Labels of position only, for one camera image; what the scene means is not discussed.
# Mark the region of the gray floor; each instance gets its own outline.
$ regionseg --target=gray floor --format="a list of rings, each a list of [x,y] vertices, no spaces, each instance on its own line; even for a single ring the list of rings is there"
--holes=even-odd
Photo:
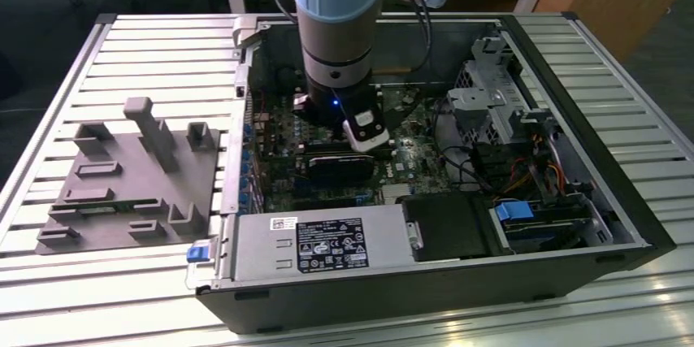
[[[0,185],[32,136],[62,76],[101,12],[173,14],[224,12],[220,0],[0,0],[0,54],[24,81],[0,100]],[[694,0],[671,12],[626,63],[627,70],[694,138]],[[0,90],[6,88],[0,80]]]

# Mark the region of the warning label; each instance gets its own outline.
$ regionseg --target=warning label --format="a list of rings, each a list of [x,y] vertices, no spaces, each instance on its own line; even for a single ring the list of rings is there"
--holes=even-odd
[[[303,273],[368,267],[361,219],[297,223],[296,243]]]

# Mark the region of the circuit board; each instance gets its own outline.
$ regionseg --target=circuit board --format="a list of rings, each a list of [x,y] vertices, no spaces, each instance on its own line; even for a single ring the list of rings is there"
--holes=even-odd
[[[384,111],[404,110],[413,100],[407,87],[383,89],[379,94]],[[371,177],[351,186],[315,186],[305,176],[307,151],[344,145],[332,131],[312,126],[292,113],[292,98],[266,97],[268,113],[256,115],[256,142],[262,172],[264,211],[279,212],[312,208],[372,206],[392,203],[387,189],[409,193],[439,193],[451,189],[448,174],[433,150],[431,110],[413,107],[401,124],[389,131],[389,141],[373,158]]]

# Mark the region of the motherboard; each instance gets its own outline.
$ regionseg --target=motherboard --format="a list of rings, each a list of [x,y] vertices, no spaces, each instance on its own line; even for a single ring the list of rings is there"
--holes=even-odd
[[[291,96],[261,95],[253,126],[265,212],[392,204],[451,189],[432,144],[431,105],[415,101],[411,86],[377,89],[384,111],[401,122],[367,154],[351,150],[341,134],[295,116]]]

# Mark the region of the barcode sticker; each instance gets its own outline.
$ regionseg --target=barcode sticker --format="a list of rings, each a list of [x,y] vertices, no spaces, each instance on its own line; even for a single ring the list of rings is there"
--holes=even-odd
[[[276,217],[269,219],[269,230],[296,229],[297,217]]]

